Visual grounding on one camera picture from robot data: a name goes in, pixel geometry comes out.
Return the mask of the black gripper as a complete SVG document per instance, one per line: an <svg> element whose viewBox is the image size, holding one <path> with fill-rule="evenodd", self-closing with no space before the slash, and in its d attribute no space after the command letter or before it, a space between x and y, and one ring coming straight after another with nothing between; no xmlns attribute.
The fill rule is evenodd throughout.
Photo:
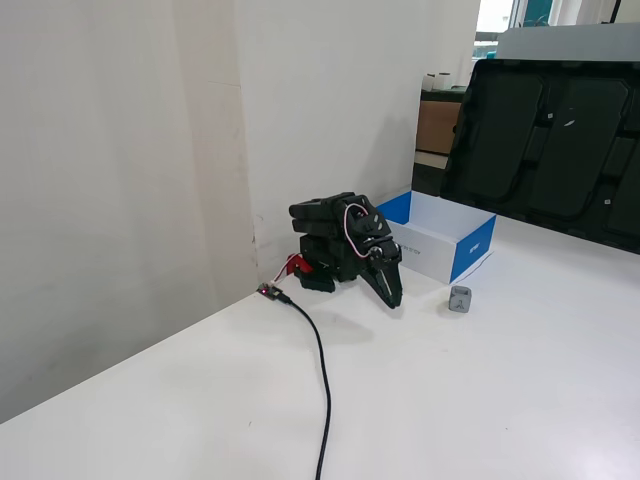
<svg viewBox="0 0 640 480"><path fill-rule="evenodd" d="M361 277L368 283L387 307L399 307L403 287L398 264L402 249L391 235L368 237L358 244L367 269Z"/></svg>

